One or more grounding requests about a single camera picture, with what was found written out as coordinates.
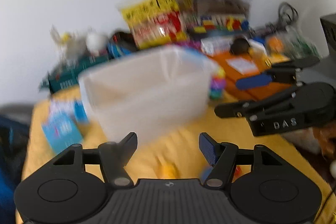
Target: yellow tabletop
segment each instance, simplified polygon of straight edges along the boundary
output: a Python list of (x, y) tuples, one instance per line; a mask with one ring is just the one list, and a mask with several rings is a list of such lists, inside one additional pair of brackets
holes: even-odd
[[(58, 100), (79, 99), (79, 88), (64, 90), (55, 94), (53, 98)], [(224, 101), (234, 101), (234, 98), (226, 94)], [(55, 156), (41, 128), (41, 124), (48, 118), (48, 108), (48, 100), (35, 106), (22, 179), (31, 175)], [(99, 144), (107, 141), (101, 127), (96, 122), (80, 126), (79, 129), (83, 134), (82, 145), (84, 149), (96, 148)], [(138, 178), (158, 178), (158, 161), (165, 159), (176, 165), (181, 178), (199, 177), (207, 166), (206, 160), (198, 148), (198, 137), (201, 132), (207, 132), (217, 142), (235, 143), (239, 148), (253, 149), (256, 144), (266, 145), (313, 180), (322, 192), (323, 201), (331, 191), (329, 184), (320, 177), (295, 147), (281, 136), (271, 135), (256, 138), (252, 135), (245, 118), (220, 119), (216, 117), (211, 106), (197, 120), (154, 140), (147, 146), (140, 147), (125, 167), (127, 173), (134, 182)], [(243, 173), (248, 173), (250, 169), (249, 166), (241, 168)], [(99, 166), (88, 165), (86, 170), (102, 179)], [(336, 212), (336, 198), (332, 196), (317, 223), (334, 223), (334, 212)], [(17, 223), (22, 223), (18, 214)]]

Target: white paper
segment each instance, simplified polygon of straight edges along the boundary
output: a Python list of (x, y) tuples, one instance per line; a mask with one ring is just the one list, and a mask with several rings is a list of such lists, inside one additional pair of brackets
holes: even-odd
[(258, 67), (253, 62), (241, 57), (228, 59), (226, 60), (226, 62), (230, 67), (234, 68), (242, 75), (258, 71)]

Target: blue carton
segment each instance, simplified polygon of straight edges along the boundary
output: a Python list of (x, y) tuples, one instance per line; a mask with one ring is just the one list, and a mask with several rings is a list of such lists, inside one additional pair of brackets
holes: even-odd
[(60, 113), (42, 125), (49, 145), (56, 154), (75, 143), (81, 143), (83, 137), (71, 118)]

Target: white box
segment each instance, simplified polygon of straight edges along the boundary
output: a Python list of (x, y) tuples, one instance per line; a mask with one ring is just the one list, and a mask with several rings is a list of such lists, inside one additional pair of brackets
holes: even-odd
[(88, 69), (79, 85), (88, 118), (109, 141), (135, 132), (141, 145), (200, 116), (217, 70), (197, 52), (166, 46)]

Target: white ball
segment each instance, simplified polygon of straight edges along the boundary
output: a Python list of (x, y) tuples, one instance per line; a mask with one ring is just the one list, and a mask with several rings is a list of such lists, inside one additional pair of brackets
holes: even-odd
[(109, 38), (100, 33), (90, 32), (86, 37), (86, 47), (92, 54), (98, 54), (109, 42)]
[(334, 160), (330, 165), (330, 173), (334, 179), (336, 179), (336, 160)]

